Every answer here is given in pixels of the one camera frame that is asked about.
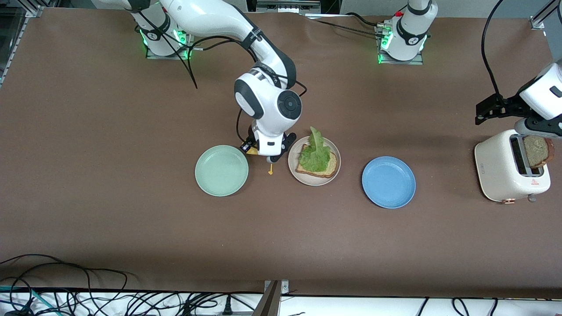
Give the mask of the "grey metal bracket post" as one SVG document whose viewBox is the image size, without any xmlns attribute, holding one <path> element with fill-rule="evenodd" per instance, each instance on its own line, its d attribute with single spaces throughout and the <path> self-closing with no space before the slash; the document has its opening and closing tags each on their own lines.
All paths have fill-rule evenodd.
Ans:
<svg viewBox="0 0 562 316">
<path fill-rule="evenodd" d="M 289 292 L 289 280 L 266 280 L 264 293 L 252 316 L 279 316 L 281 296 Z"/>
</svg>

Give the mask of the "black metal equipment frame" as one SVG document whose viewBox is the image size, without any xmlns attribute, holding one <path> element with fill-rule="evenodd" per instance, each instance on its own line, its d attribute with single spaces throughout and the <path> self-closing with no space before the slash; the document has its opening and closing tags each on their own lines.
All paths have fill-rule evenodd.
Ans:
<svg viewBox="0 0 562 316">
<path fill-rule="evenodd" d="M 342 0 L 247 0 L 251 12 L 339 14 Z"/>
</svg>

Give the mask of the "mint green plate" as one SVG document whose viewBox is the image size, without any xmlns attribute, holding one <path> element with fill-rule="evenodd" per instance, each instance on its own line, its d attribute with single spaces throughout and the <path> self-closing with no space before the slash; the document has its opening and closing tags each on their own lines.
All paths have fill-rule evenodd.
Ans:
<svg viewBox="0 0 562 316">
<path fill-rule="evenodd" d="M 249 175 L 245 155 L 229 145 L 209 148 L 195 164 L 195 180 L 203 192 L 225 197 L 242 188 Z"/>
</svg>

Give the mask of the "dark side cabinet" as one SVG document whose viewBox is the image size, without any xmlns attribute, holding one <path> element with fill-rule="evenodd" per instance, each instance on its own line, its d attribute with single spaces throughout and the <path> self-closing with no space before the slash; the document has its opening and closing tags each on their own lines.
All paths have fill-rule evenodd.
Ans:
<svg viewBox="0 0 562 316">
<path fill-rule="evenodd" d="M 26 26 L 41 16 L 44 8 L 59 0 L 0 0 L 0 88 L 8 74 Z"/>
</svg>

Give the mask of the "green lettuce leaf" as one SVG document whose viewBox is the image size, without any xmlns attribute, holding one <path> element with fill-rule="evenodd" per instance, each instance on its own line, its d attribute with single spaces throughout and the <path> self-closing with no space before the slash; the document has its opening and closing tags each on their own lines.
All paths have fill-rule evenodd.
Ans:
<svg viewBox="0 0 562 316">
<path fill-rule="evenodd" d="M 308 172 L 325 172 L 331 160 L 331 150 L 317 128 L 311 126 L 308 144 L 301 150 L 299 164 Z"/>
</svg>

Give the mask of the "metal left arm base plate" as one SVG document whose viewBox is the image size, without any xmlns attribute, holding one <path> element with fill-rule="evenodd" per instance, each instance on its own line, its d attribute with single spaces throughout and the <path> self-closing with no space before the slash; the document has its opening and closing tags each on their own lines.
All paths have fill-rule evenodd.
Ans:
<svg viewBox="0 0 562 316">
<path fill-rule="evenodd" d="M 423 56 L 421 50 L 414 58 L 402 61 L 393 58 L 386 48 L 392 43 L 394 37 L 390 24 L 378 23 L 374 28 L 377 36 L 377 56 L 378 64 L 394 64 L 394 65 L 423 65 Z"/>
</svg>

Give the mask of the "yellow mustard squeeze bottle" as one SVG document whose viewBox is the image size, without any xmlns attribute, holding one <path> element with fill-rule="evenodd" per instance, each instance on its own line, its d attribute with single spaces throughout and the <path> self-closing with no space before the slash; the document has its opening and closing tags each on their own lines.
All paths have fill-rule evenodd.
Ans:
<svg viewBox="0 0 562 316">
<path fill-rule="evenodd" d="M 259 156 L 258 150 L 256 148 L 251 147 L 251 146 L 248 148 L 248 150 L 245 152 L 245 154 Z M 268 174 L 273 175 L 273 163 L 271 162 L 269 157 L 267 157 L 267 162 L 269 162 L 269 164 L 270 164 Z"/>
</svg>

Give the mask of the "brown bread slice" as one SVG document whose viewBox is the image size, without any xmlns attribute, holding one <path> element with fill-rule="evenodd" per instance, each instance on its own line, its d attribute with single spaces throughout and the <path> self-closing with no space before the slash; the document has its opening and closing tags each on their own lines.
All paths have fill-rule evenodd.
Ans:
<svg viewBox="0 0 562 316">
<path fill-rule="evenodd" d="M 543 167 L 554 158 L 555 148 L 550 138 L 528 135 L 522 141 L 530 168 Z"/>
<path fill-rule="evenodd" d="M 332 150 L 331 150 L 331 160 L 330 160 L 329 166 L 328 166 L 328 168 L 325 172 L 308 172 L 301 167 L 299 162 L 298 162 L 298 165 L 297 165 L 297 168 L 296 168 L 296 172 L 301 173 L 301 174 L 307 174 L 307 175 L 310 175 L 310 176 L 319 177 L 319 178 L 331 178 L 332 176 L 334 176 L 336 174 L 338 165 L 339 165 L 339 160 L 338 160 L 336 154 L 334 152 L 332 152 Z"/>
</svg>

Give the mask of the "beige plate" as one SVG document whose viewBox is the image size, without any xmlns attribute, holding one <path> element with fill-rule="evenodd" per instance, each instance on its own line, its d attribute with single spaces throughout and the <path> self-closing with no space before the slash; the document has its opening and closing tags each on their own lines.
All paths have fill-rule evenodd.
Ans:
<svg viewBox="0 0 562 316">
<path fill-rule="evenodd" d="M 301 183 L 305 184 L 305 185 L 309 185 L 309 186 L 322 186 L 325 184 L 328 184 L 329 182 L 331 182 L 332 180 L 334 180 L 337 176 L 337 174 L 340 171 L 340 167 L 341 167 L 341 155 L 339 150 L 337 149 L 337 147 L 335 146 L 335 144 L 333 144 L 333 142 L 331 142 L 329 139 L 325 138 L 324 139 L 324 144 L 325 146 L 329 146 L 332 150 L 332 152 L 334 152 L 339 160 L 339 165 L 336 171 L 336 174 L 334 176 L 332 176 L 331 178 L 319 178 L 319 177 L 315 177 L 315 176 L 310 176 L 307 174 L 301 174 L 301 173 L 297 173 L 296 172 L 296 168 L 299 162 L 299 156 L 302 150 L 302 146 L 304 144 L 308 144 L 308 137 L 303 137 L 299 140 L 297 140 L 296 142 L 294 142 L 293 146 L 291 147 L 291 150 L 289 150 L 288 152 L 288 167 L 289 167 L 289 171 L 291 172 L 291 174 L 293 174 L 293 176 Z"/>
</svg>

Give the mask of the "cream white toaster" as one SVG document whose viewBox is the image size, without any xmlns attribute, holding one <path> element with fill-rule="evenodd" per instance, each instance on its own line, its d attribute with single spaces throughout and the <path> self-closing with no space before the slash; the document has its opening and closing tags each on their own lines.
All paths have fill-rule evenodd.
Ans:
<svg viewBox="0 0 562 316">
<path fill-rule="evenodd" d="M 551 186 L 548 166 L 532 166 L 525 137 L 509 129 L 480 142 L 474 148 L 480 188 L 489 200 L 513 204 L 546 192 Z"/>
</svg>

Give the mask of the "blue plate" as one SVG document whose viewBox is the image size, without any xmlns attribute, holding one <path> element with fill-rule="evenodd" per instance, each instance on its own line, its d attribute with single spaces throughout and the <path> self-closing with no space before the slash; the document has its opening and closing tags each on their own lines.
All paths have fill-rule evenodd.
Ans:
<svg viewBox="0 0 562 316">
<path fill-rule="evenodd" d="M 406 206 L 416 192 L 413 170 L 402 160 L 391 156 L 369 161 L 363 169 L 361 185 L 371 202 L 387 209 Z"/>
</svg>

